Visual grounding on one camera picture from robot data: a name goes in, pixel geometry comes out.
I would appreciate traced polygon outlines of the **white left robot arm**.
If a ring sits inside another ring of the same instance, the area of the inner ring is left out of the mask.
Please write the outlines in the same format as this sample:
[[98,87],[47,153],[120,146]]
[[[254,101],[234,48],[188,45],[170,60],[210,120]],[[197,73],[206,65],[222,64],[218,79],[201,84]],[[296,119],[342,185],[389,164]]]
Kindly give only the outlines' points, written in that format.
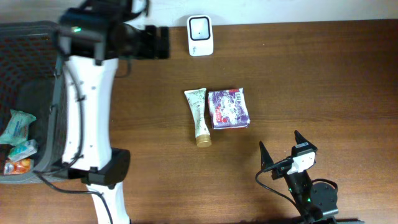
[[123,194],[131,155],[109,138],[119,63],[170,55],[167,27],[131,25],[149,11],[149,1],[85,1],[60,17],[55,33],[67,91],[67,141],[57,175],[86,185],[100,223],[131,222]]

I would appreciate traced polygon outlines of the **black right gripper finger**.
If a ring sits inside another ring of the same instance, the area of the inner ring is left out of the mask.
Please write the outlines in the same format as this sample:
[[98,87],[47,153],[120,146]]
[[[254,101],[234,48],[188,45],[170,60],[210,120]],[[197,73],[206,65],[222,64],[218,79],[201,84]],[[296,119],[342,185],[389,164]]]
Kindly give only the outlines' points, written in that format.
[[259,148],[261,152],[261,169],[267,170],[274,165],[274,161],[262,141],[259,142]]
[[294,131],[295,134],[295,141],[298,146],[307,146],[310,142],[304,138],[298,130]]

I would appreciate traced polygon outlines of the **mint green wipes pack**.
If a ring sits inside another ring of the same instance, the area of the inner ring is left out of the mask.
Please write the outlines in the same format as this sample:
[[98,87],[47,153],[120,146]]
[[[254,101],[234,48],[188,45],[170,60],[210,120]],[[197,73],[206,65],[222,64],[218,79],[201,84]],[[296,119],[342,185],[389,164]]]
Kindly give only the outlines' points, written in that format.
[[1,144],[16,146],[27,141],[29,126],[37,118],[23,111],[10,110],[11,118],[1,134]]

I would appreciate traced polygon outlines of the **small teal tissue pack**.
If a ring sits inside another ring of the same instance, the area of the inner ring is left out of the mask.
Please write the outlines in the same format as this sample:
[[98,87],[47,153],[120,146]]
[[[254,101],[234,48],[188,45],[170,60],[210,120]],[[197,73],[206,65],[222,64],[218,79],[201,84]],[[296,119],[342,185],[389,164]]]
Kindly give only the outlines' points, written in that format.
[[37,141],[35,139],[31,139],[13,147],[10,150],[8,158],[12,162],[17,162],[35,154],[37,150],[38,150]]

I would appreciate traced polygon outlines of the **purple tissue pack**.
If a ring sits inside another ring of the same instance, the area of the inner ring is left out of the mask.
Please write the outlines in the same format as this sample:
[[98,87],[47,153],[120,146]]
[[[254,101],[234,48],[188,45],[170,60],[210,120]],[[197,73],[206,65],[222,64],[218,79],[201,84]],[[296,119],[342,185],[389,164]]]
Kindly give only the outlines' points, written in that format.
[[208,106],[213,129],[246,128],[251,122],[243,88],[210,91]]

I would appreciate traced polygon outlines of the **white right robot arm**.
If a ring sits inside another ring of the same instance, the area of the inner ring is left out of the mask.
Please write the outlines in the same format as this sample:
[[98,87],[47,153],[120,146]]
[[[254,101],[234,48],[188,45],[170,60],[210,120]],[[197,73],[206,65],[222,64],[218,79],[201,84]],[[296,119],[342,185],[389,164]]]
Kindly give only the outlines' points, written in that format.
[[[256,182],[265,189],[287,199],[298,210],[300,216],[295,223],[336,223],[338,213],[338,185],[327,179],[311,179],[307,170],[316,164],[318,148],[294,131],[295,142],[291,155],[274,162],[263,142],[259,142],[261,169],[255,175]],[[259,181],[259,176],[271,172],[272,179],[283,178],[292,198],[266,186]]]

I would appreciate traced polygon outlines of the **small orange tissue pack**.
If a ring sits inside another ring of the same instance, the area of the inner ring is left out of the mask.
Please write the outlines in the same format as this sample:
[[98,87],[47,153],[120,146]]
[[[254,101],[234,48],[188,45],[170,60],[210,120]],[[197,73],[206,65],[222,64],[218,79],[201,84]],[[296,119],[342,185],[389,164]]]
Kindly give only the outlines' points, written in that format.
[[22,159],[16,162],[7,160],[4,165],[4,175],[19,175],[30,171],[34,166],[33,159]]

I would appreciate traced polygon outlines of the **white Pantene tube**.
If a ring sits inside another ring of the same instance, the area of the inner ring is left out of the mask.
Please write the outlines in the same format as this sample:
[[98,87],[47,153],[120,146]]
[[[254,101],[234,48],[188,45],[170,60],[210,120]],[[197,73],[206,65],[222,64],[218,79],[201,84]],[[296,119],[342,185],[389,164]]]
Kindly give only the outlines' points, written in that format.
[[206,88],[185,90],[184,94],[194,120],[196,144],[198,147],[209,147],[212,142],[210,131],[205,122]]

